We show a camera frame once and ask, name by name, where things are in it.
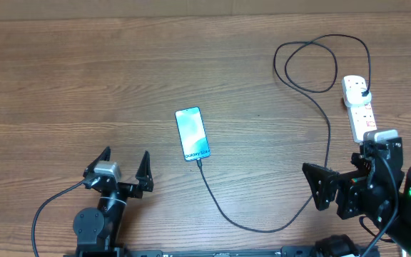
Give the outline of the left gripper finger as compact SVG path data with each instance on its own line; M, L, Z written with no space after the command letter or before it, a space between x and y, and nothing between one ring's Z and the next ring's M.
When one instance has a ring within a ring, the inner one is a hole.
M94 168L96 167L99 161L109 161L110 157L111 157L111 148L107 146L101 152L101 154L85 168L83 172L83 177L87 177L89 173L93 173Z
M138 171L136 173L136 179L138 180L138 187L142 191L152 192L154 183L153 177L151 173L151 166L150 166L150 154L148 151L144 152L143 158L140 162L138 167Z

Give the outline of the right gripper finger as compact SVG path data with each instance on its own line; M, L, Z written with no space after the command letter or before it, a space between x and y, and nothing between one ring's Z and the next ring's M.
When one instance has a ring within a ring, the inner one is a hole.
M352 153L350 162L361 175L368 175L372 170L372 159L365 158L360 153Z
M323 211L329 208L335 200L340 174L312 163L304 163L302 170L312 191L316 209Z

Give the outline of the Samsung Galaxy smartphone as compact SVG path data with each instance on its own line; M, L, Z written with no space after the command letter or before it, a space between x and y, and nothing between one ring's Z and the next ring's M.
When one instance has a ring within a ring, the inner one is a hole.
M201 110L195 106L175 112L176 124L186 161L210 156L210 146L203 125Z

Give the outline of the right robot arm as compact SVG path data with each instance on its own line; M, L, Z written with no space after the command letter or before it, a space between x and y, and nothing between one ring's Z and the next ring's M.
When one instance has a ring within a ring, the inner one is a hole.
M348 173L303 164L317 210L336 202L341 219L369 218L379 230L375 240L386 234L411 255L411 167L402 171L402 139L363 141L351 162L356 169Z

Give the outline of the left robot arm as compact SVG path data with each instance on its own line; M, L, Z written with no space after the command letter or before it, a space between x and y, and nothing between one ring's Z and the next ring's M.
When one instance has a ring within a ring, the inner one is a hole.
M127 200L142 198L153 190L148 151L136 172L137 184L122 182L120 167L110 157L111 149L106 147L83 173L85 188L98 191L101 196L97 207L79 211L73 220L76 256L130 256L127 247L117 242Z

